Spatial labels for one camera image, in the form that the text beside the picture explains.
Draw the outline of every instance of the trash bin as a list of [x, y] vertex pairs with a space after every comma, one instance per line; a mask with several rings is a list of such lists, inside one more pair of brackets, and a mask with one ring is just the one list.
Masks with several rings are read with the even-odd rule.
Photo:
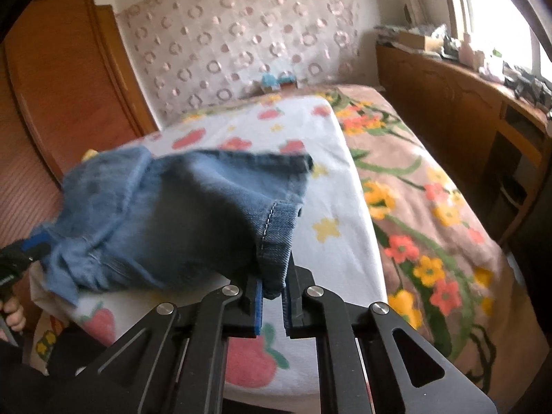
[[517, 215], [527, 193], [511, 176], [503, 176], [500, 181], [499, 197], [487, 218], [487, 232], [491, 238], [499, 240]]

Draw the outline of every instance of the patterned wallpaper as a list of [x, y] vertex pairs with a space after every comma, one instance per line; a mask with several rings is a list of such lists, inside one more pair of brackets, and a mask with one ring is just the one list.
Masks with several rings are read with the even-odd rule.
[[143, 0], [118, 16], [162, 125], [259, 92], [267, 71], [345, 81], [358, 55], [357, 0]]

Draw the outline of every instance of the wooden wardrobe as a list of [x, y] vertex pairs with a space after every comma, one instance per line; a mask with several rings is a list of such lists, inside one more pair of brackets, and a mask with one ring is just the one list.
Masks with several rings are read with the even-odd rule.
[[[111, 6], [33, 0], [0, 46], [0, 247], [56, 216], [63, 175], [88, 149], [156, 130]], [[32, 329], [27, 279], [14, 290]]]

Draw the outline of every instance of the metal screw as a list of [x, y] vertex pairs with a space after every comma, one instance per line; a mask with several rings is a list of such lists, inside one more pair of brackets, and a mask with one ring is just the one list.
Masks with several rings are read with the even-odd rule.
[[389, 305], [383, 302], [376, 302], [374, 305], [372, 305], [372, 310], [377, 315], [386, 315], [387, 313], [389, 313]]
[[322, 294], [324, 294], [324, 288], [321, 286], [309, 286], [307, 288], [307, 294], [311, 297], [320, 297]]
[[157, 306], [157, 313], [161, 316], [166, 316], [171, 314], [175, 310], [175, 306], [169, 302], [163, 302]]
[[227, 285], [223, 287], [223, 294], [225, 296], [235, 296], [239, 293], [239, 288], [236, 285]]

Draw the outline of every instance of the triangular cutout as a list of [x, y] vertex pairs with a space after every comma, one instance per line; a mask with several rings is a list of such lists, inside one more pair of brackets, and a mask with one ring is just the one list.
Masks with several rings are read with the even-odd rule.
[[393, 339], [414, 387], [422, 387], [445, 376], [444, 369], [400, 328], [393, 331]]

